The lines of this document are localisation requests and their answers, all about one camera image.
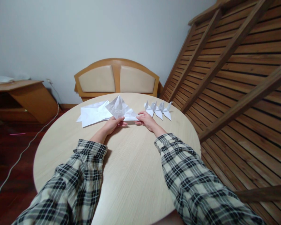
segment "wooden chair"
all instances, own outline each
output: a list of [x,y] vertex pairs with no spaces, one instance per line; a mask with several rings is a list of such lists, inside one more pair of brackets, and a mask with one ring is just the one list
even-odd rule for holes
[[83,101],[111,93],[133,92],[157,97],[159,76],[128,59],[99,60],[75,76],[75,92]]

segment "white paper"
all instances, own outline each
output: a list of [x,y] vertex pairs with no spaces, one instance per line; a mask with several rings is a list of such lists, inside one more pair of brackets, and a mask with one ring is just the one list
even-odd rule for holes
[[162,114],[164,114],[170,121],[172,121],[170,108],[171,108],[172,102],[169,103],[167,108],[165,108],[165,101],[161,102],[159,106],[157,106],[157,102],[152,103],[151,106],[149,106],[149,102],[145,103],[145,109],[146,111],[153,116],[153,113],[155,113],[160,119],[163,120]]
[[167,106],[167,108],[165,108],[165,109],[163,110],[163,114],[164,114],[170,121],[172,121],[171,113],[170,113],[171,104],[172,104],[172,102],[170,102],[169,105]]
[[149,106],[149,101],[147,101],[147,103],[145,103],[145,110],[153,117],[154,111],[156,110],[156,104],[152,103],[151,106]]
[[106,105],[109,102],[105,102],[97,108],[81,108],[81,118],[82,118],[82,127],[89,126],[91,124],[108,120],[112,117],[111,113],[106,109]]
[[161,102],[160,104],[159,104],[159,106],[156,106],[156,110],[155,110],[155,114],[161,119],[161,120],[163,120],[163,118],[162,118],[162,111],[163,111],[163,109],[164,109],[164,102]]
[[[109,104],[109,101],[102,101],[102,102],[97,102],[95,104],[91,104],[91,105],[87,105],[87,106],[84,106],[83,108],[98,108],[99,106],[101,105],[108,105]],[[77,119],[76,122],[82,122],[82,116],[80,115]]]
[[120,95],[106,105],[106,108],[116,119],[124,116],[124,121],[138,120],[137,114],[126,105]]
[[121,96],[116,97],[112,102],[103,101],[92,105],[81,107],[81,115],[77,122],[82,122],[82,127],[108,120],[114,116],[116,119],[124,116],[124,121],[138,120],[137,114],[125,104]]

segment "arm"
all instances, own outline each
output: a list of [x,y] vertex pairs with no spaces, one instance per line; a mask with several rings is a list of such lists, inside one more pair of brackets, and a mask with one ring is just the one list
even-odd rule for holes
[[165,181],[174,205],[186,224],[265,224],[218,177],[196,152],[173,134],[167,134],[149,115],[143,117],[157,137]]
[[90,224],[98,202],[107,135],[125,127],[112,117],[89,140],[78,141],[74,154],[55,169],[53,177],[13,224]]

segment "round table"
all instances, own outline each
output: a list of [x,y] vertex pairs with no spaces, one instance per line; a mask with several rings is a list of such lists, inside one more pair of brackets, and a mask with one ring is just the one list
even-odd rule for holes
[[[54,174],[55,167],[65,163],[76,148],[78,140],[89,140],[106,121],[82,128],[76,122],[80,107],[109,100],[121,95],[125,103],[138,113],[144,103],[161,99],[137,93],[114,93],[83,102],[63,114],[42,138],[34,158],[33,178],[37,191]],[[168,133],[174,133],[199,155],[198,135],[185,115],[174,106],[170,109],[172,121],[163,115],[153,118]],[[165,183],[161,157],[154,146],[155,135],[133,121],[107,137],[108,152],[103,164],[103,182],[92,224],[152,224],[175,208]]]

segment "wooden table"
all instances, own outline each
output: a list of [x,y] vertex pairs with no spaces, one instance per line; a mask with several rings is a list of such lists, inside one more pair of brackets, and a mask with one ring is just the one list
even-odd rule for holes
[[55,116],[58,105],[42,82],[0,84],[0,120],[45,123]]
[[[38,146],[33,177],[37,191],[54,173],[57,165],[72,155],[80,138],[89,140],[105,122],[86,128],[76,123],[80,107],[112,101],[119,94],[99,96],[83,102],[62,115],[46,132]],[[144,103],[162,100],[136,93],[120,93],[125,103],[136,113],[144,110]],[[201,155],[197,133],[190,121],[174,106],[172,121],[164,116],[153,118],[167,132],[174,133]],[[166,186],[161,157],[154,146],[155,135],[144,126],[130,122],[107,138],[108,152],[104,158],[101,195],[92,224],[152,224],[175,208]]]

